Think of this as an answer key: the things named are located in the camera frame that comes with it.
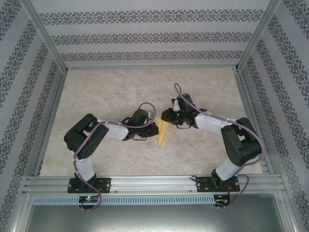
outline beige floor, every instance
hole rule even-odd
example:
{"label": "beige floor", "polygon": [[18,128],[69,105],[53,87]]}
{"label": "beige floor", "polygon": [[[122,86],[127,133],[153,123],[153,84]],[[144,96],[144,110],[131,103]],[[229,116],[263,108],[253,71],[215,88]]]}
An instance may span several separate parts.
{"label": "beige floor", "polygon": [[[228,118],[245,116],[230,68],[69,71],[41,176],[73,175],[72,153],[63,136],[84,115],[120,121],[148,101],[161,116],[177,96],[174,82],[199,108]],[[103,140],[93,155],[93,166],[97,175],[210,174],[225,158],[221,136],[169,124],[161,149],[157,137],[146,142]],[[261,167],[250,166],[245,173],[262,173]]]}

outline aluminum frame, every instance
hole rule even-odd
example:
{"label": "aluminum frame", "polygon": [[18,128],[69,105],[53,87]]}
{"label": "aluminum frame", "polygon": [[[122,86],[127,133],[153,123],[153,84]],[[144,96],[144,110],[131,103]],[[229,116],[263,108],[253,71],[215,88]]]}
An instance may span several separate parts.
{"label": "aluminum frame", "polygon": [[265,9],[262,15],[261,20],[259,21],[257,27],[255,28],[245,50],[243,51],[239,59],[239,62],[237,65],[238,71],[243,70],[256,44],[259,42],[264,30],[267,28],[267,24],[269,23],[270,19],[272,18],[276,9],[278,8],[280,2],[281,0],[270,0],[267,8]]}
{"label": "aluminum frame", "polygon": [[40,34],[42,40],[44,41],[48,51],[52,55],[53,59],[55,60],[57,66],[61,70],[62,74],[66,74],[67,66],[61,57],[60,52],[58,51],[52,37],[50,36],[49,32],[46,29],[39,13],[35,9],[32,0],[21,0],[20,3],[22,4],[23,8],[25,9],[27,15],[31,19],[33,25],[35,26],[36,30]]}
{"label": "aluminum frame", "polygon": [[[274,194],[282,223],[286,232],[299,231],[293,214],[289,199],[286,194],[285,185],[280,174],[249,174],[249,185],[244,194]],[[17,209],[13,222],[12,232],[25,231],[27,221],[34,198],[36,196],[85,196],[86,194],[67,193],[69,179],[68,176],[34,176],[27,177],[22,192],[21,201]],[[197,192],[196,183],[191,180],[191,176],[109,176],[111,181],[111,191],[104,196],[162,196],[162,195],[220,195],[227,192]],[[246,183],[246,178],[239,176],[239,186],[242,189]]]}

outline black bracket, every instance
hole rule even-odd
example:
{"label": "black bracket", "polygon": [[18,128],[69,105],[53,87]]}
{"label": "black bracket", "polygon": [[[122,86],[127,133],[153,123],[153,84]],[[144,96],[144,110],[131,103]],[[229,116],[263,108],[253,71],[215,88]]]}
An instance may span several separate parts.
{"label": "black bracket", "polygon": [[228,192],[228,187],[230,187],[230,192],[240,191],[237,176],[233,176],[226,181],[222,181],[222,184],[219,185],[218,188],[216,188],[211,181],[211,176],[199,176],[196,177],[194,181],[197,183],[197,192]]}
{"label": "black bracket", "polygon": [[[111,189],[111,181],[110,178],[95,178],[94,183],[91,183],[96,189],[100,191],[100,193],[110,193]],[[68,193],[96,193],[92,188],[85,186],[85,184],[81,183],[79,178],[71,178],[68,186]]]}

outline yellow cone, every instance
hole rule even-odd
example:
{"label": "yellow cone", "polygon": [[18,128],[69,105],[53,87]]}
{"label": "yellow cone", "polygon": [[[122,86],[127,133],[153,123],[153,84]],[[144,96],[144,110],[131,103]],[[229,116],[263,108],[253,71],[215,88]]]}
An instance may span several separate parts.
{"label": "yellow cone", "polygon": [[155,123],[159,127],[158,140],[159,140],[159,149],[160,149],[163,143],[166,129],[168,128],[168,123],[166,121],[163,121],[159,117],[155,118]]}

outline striped wallpaper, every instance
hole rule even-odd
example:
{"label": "striped wallpaper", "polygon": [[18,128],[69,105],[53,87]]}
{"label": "striped wallpaper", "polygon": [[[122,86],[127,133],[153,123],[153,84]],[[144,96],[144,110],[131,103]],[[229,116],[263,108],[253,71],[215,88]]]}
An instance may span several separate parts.
{"label": "striped wallpaper", "polygon": [[308,15],[308,0],[283,0],[242,72],[300,231],[309,231]]}
{"label": "striped wallpaper", "polygon": [[34,0],[66,65],[235,65],[269,0]]}
{"label": "striped wallpaper", "polygon": [[62,73],[18,0],[0,0],[0,232],[47,132]]}

